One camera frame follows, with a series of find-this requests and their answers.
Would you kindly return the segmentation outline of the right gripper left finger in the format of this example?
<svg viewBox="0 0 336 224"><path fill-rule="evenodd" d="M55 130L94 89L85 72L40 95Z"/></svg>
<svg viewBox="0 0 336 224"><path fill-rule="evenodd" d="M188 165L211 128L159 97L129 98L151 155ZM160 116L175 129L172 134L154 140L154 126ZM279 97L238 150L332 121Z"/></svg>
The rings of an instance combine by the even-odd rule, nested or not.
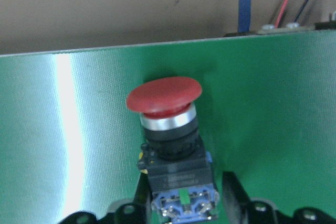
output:
<svg viewBox="0 0 336 224"><path fill-rule="evenodd" d="M141 174L135 191L133 206L135 208L134 223L151 223L152 192L147 174Z"/></svg>

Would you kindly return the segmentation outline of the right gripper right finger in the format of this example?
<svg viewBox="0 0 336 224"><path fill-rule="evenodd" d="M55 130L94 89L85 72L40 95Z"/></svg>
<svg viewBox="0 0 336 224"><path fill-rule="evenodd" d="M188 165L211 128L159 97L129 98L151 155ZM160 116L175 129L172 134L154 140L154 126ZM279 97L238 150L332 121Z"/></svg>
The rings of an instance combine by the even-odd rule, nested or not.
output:
<svg viewBox="0 0 336 224"><path fill-rule="evenodd" d="M247 223L249 196L234 172L222 173L222 199L229 223Z"/></svg>

